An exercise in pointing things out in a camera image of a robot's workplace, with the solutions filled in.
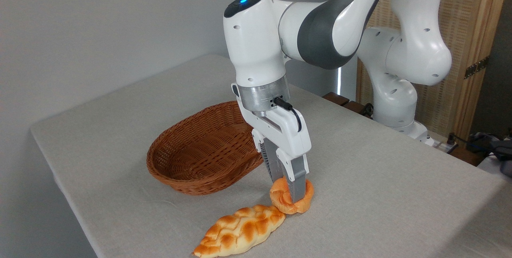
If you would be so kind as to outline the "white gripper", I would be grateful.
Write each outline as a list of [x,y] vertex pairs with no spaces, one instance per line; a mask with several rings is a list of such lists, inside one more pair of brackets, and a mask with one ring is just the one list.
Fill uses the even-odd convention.
[[297,111],[276,106],[267,110],[266,116],[257,116],[242,105],[238,86],[232,92],[245,121],[252,126],[256,150],[262,155],[272,182],[286,177],[293,203],[301,200],[306,191],[306,174],[309,173],[306,154],[311,141],[305,119]]

